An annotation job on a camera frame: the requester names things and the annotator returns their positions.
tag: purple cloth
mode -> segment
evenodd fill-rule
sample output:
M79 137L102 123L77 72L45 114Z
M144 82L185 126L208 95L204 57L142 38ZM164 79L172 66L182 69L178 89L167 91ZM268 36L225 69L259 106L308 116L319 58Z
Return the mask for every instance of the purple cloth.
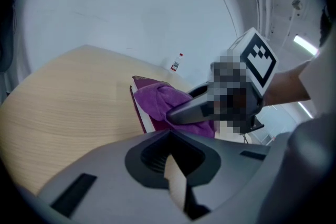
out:
M215 137L213 121L174 125L167 120L166 113L171 108L192 99L192 97L185 92L179 91L172 86L163 83L154 83L140 88L135 92L134 98L143 111L157 121L165 121L177 130L188 131L210 138Z

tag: black cable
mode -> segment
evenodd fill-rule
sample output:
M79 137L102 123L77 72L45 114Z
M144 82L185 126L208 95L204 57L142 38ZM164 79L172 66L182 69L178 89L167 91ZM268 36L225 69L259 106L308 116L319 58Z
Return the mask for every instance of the black cable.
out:
M248 141L246 139L246 134L242 134L243 138L244 138L244 143L246 142L246 144L248 144Z
M16 32L17 20L16 20L16 12L15 12L15 5L13 3L13 35Z
M3 20L0 24L0 73L4 73L9 69L14 56L14 14L12 5L9 4L4 11Z

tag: cable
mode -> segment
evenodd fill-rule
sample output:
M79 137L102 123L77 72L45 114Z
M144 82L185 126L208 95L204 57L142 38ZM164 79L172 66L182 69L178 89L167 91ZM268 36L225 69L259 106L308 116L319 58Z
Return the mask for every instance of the cable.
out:
M261 27L260 27L260 21L262 20L262 18L260 18L260 9L259 9L259 0L257 0L257 9L258 9L258 15L259 15L259 21L258 21L258 27L260 29L257 29L259 31L259 33L261 33Z
M246 142L246 144L248 144L248 141L246 139L246 134L242 134L243 138L244 138L244 143Z
M0 73L6 72L13 61L13 20L13 7L8 6L6 7L3 21L0 24Z
M13 35L16 32L16 27L17 27L16 12L15 8L13 7Z
M286 43L286 41L287 41L287 38L288 38L288 36L289 36L289 34L290 34L290 30L291 30L291 28L292 28L292 23L293 23L295 14L296 14L296 9L293 7L292 17L291 17L290 22L289 22L288 31L287 31L287 34L285 35L285 38L284 38L284 40L283 40L283 42L282 42L282 44L281 44L281 47L280 47L279 50L278 50L278 54L280 54L280 53L282 52L282 49L283 49L283 47L284 47L284 45L285 45L285 43Z

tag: white ceiling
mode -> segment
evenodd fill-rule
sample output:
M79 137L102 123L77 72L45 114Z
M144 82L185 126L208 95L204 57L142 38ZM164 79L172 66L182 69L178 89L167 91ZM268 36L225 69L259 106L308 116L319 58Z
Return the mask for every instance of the white ceiling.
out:
M309 52L293 42L295 35L319 47L320 17L325 0L301 0L302 10L296 11L289 35L282 46L292 17L292 1L273 0L269 44L280 60L279 71L291 69L312 58Z

